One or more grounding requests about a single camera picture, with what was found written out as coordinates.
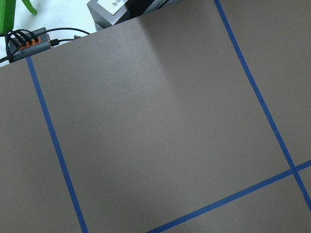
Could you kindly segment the black labelled box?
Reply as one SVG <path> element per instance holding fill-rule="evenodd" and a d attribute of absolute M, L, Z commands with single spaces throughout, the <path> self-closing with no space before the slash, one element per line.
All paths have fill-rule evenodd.
<path fill-rule="evenodd" d="M 96 31 L 142 15 L 154 0 L 90 0 L 87 7 Z"/>

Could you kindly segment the right grey usb hub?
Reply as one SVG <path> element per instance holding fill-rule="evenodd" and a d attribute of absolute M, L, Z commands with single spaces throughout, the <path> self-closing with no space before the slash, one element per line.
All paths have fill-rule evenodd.
<path fill-rule="evenodd" d="M 7 32 L 5 40 L 9 63 L 51 48 L 50 37 L 45 27 L 34 31 L 25 29 L 10 30 Z"/>

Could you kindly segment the green plastic clamp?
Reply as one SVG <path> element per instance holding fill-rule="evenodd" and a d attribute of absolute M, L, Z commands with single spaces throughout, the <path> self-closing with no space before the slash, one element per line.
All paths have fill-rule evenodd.
<path fill-rule="evenodd" d="M 14 28 L 16 0 L 0 0 L 0 34 L 4 35 L 8 30 Z M 37 10 L 33 7 L 29 0 L 22 0 L 27 10 L 37 15 Z"/>

